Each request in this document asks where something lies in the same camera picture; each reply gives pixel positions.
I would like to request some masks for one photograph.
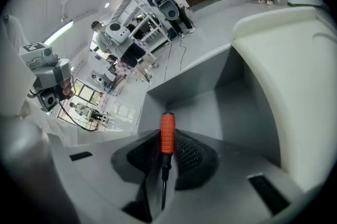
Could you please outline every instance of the light fixture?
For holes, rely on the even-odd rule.
[[[59,36],[61,36],[64,32],[66,32],[70,27],[74,24],[73,21],[70,21],[65,26],[61,27],[61,29],[57,30],[50,38],[48,38],[44,44],[51,45],[51,43],[56,40]]]

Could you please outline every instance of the white floor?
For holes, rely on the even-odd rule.
[[[177,75],[180,68],[184,70],[185,67],[205,53],[229,43],[232,28],[240,19],[280,8],[284,7],[246,3],[219,10],[216,14],[193,21],[196,26],[196,31],[193,34],[188,34],[185,29],[186,37],[182,39],[182,42],[180,38],[176,38],[172,45],[162,47],[154,53],[160,66],[157,69],[148,68],[148,72],[153,75],[150,85],[147,82],[142,83],[132,78],[127,79],[121,94],[112,97],[110,108],[107,110],[111,114],[111,121],[114,121],[114,124],[108,124],[109,128],[102,128],[102,130],[137,131],[147,90]],[[180,43],[186,47],[184,56],[185,49],[179,46]]]

